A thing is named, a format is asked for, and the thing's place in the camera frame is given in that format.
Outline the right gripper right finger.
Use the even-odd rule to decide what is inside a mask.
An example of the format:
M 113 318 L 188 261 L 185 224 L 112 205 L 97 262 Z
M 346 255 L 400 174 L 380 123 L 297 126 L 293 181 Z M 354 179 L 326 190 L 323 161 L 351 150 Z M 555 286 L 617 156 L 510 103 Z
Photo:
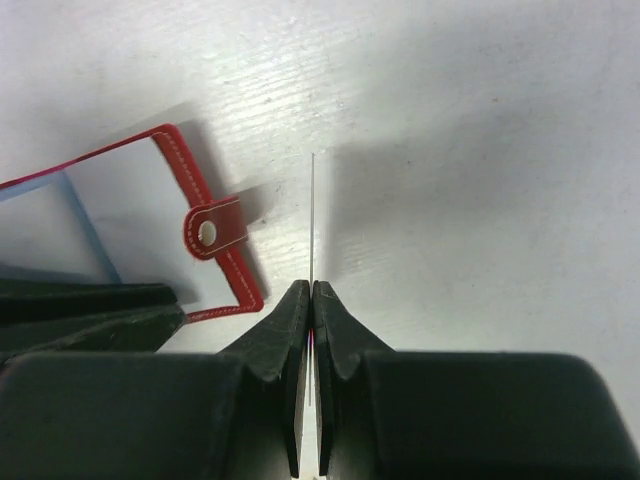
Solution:
M 635 479 L 598 372 L 556 353 L 397 351 L 313 287 L 319 472 L 329 479 Z

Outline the red leather card holder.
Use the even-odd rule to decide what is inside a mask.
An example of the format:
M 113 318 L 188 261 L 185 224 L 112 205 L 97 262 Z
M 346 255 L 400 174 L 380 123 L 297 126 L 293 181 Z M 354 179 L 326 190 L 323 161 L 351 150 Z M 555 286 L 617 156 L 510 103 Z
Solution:
M 1 275 L 162 283 L 194 321 L 257 312 L 240 200 L 216 197 L 163 124 L 1 187 Z

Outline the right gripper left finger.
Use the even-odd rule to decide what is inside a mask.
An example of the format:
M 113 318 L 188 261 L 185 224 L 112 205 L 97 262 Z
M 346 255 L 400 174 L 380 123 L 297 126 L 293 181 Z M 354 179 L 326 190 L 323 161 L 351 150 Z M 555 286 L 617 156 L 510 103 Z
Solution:
M 1 366 L 5 479 L 292 479 L 309 285 L 214 354 L 40 352 Z

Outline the gold card with logo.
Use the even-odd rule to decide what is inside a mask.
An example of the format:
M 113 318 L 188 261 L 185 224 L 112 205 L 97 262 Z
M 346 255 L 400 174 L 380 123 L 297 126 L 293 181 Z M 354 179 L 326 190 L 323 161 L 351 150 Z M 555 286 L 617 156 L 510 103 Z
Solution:
M 315 268 L 315 152 L 311 153 L 311 165 L 310 165 L 310 233 L 309 233 L 309 284 L 310 284 L 310 299 L 313 297 L 313 285 L 314 285 L 314 268 Z M 308 335 L 308 376 L 307 386 L 309 387 L 308 394 L 308 406 L 312 406 L 313 403 L 313 320 L 311 320 L 310 330 Z

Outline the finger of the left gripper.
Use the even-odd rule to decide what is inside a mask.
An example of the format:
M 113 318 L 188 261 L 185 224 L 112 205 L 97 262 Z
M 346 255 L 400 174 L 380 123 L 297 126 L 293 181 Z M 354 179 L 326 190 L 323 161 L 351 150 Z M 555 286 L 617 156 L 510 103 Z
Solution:
M 1 284 L 1 366 L 40 352 L 155 352 L 185 325 L 164 284 Z

